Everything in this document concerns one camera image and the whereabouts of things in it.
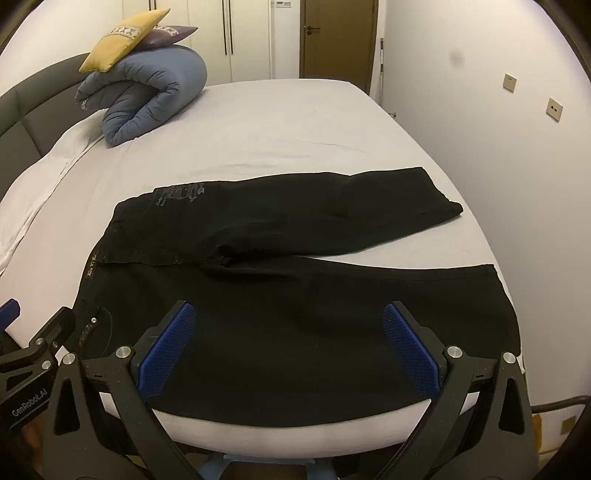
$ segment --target upholstered headboard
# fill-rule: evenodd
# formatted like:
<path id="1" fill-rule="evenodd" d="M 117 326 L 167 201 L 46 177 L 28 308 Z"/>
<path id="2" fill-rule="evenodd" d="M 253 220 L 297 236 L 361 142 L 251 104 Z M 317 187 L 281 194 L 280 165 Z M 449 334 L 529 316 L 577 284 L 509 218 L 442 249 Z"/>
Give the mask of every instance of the upholstered headboard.
<path id="1" fill-rule="evenodd" d="M 89 115 L 74 102 L 87 73 L 78 55 L 31 75 L 0 96 L 0 200 L 14 180 Z"/>

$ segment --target cabinet handle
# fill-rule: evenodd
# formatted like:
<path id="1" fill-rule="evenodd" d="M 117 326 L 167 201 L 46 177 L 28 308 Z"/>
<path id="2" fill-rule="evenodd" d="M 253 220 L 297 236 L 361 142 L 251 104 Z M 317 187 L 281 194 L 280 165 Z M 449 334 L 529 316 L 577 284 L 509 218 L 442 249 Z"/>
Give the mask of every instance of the cabinet handle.
<path id="1" fill-rule="evenodd" d="M 232 0 L 228 0 L 228 13 L 230 14 L 230 54 L 234 55 L 234 40 L 232 39 Z"/>
<path id="2" fill-rule="evenodd" d="M 226 5 L 222 0 L 222 25 L 223 25 L 223 51 L 228 56 L 228 46 L 226 45 Z"/>

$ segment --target black jeans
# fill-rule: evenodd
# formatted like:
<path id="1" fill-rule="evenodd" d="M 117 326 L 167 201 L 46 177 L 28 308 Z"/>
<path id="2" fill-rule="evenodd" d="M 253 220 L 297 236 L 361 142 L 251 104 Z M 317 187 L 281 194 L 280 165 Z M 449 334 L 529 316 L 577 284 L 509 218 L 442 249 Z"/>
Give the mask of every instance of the black jeans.
<path id="1" fill-rule="evenodd" d="M 186 300 L 197 332 L 154 408 L 252 426 L 396 410 L 422 397 L 382 331 L 393 300 L 445 345 L 519 354 L 494 267 L 397 270 L 303 255 L 356 251 L 461 211 L 422 168 L 156 189 L 117 205 L 83 275 L 68 347 L 108 355 Z"/>

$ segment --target rolled blanket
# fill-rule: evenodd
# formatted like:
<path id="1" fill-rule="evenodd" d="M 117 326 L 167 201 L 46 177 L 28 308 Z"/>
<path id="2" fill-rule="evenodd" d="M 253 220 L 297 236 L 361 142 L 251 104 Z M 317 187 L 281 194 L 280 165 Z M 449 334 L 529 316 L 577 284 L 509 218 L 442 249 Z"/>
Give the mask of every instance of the rolled blanket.
<path id="1" fill-rule="evenodd" d="M 207 68 L 190 48 L 174 45 L 131 53 L 108 72 L 80 84 L 76 102 L 87 110 L 107 108 L 102 130 L 111 147 L 166 122 L 205 87 Z"/>

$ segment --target white wall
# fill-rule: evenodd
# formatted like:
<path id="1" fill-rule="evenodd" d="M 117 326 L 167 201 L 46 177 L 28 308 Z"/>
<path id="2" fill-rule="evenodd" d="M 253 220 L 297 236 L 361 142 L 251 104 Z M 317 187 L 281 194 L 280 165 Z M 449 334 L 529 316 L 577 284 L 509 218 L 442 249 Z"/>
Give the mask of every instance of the white wall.
<path id="1" fill-rule="evenodd" d="M 90 51 L 122 19 L 121 0 L 45 0 L 0 54 L 0 95 L 57 61 Z"/>
<path id="2" fill-rule="evenodd" d="M 376 99 L 379 86 L 379 39 L 384 34 L 387 0 L 379 0 L 378 34 L 376 36 L 374 72 L 370 95 Z M 300 77 L 300 0 L 292 0 L 291 8 L 274 8 L 275 51 L 274 77 L 289 79 Z"/>
<path id="3" fill-rule="evenodd" d="M 384 108 L 454 181 L 500 263 L 531 402 L 591 393 L 591 84 L 571 48 L 533 0 L 389 0 L 384 50 Z"/>
<path id="4" fill-rule="evenodd" d="M 300 78 L 300 0 L 291 8 L 274 8 L 275 69 L 273 78 Z"/>

